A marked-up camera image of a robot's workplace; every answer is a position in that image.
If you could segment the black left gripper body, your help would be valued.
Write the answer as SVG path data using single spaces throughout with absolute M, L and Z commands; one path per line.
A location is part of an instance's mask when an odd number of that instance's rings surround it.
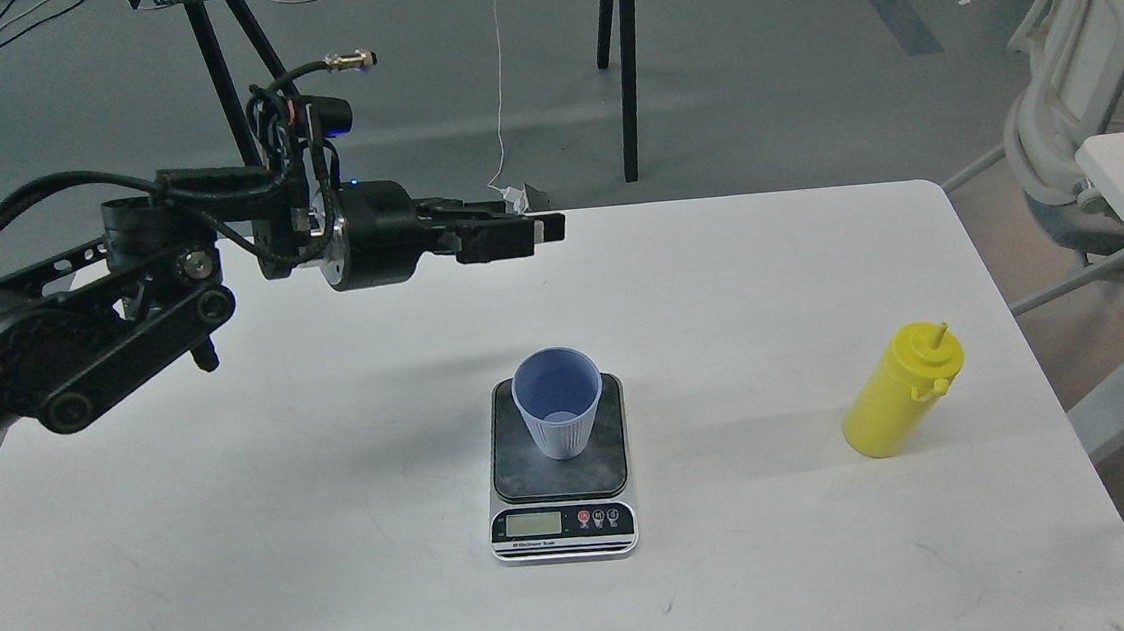
M 402 283 L 423 254 L 444 255 L 438 217 L 460 205 L 454 198 L 411 198 L 391 180 L 344 183 L 318 197 L 323 214 L 334 216 L 321 274 L 336 292 Z

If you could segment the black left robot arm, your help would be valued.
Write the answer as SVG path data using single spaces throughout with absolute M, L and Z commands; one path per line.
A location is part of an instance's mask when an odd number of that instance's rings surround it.
M 301 94 L 296 81 L 374 64 L 375 54 L 355 49 L 250 87 L 246 143 L 264 155 L 256 165 L 161 170 L 149 180 L 72 170 L 0 201 L 1 235 L 74 186 L 130 190 L 101 205 L 100 237 L 0 278 L 0 432 L 21 418 L 80 432 L 184 354 L 216 370 L 211 334 L 236 312 L 218 238 L 255 256 L 269 280 L 319 268 L 345 292 L 402 283 L 425 254 L 484 264 L 565 237 L 560 213 L 416 199 L 390 180 L 345 180 L 333 138 L 352 127 L 348 101 Z

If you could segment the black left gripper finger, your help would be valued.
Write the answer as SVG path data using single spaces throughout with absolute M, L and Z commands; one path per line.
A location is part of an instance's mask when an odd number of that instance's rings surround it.
M 507 200 L 471 202 L 446 197 L 413 199 L 413 210 L 417 217 L 436 228 L 466 226 L 469 223 L 482 220 L 518 220 L 531 219 L 531 214 L 518 210 Z
M 461 264 L 533 256 L 542 244 L 565 238 L 566 214 L 545 214 L 459 224 L 451 233 L 451 250 Z

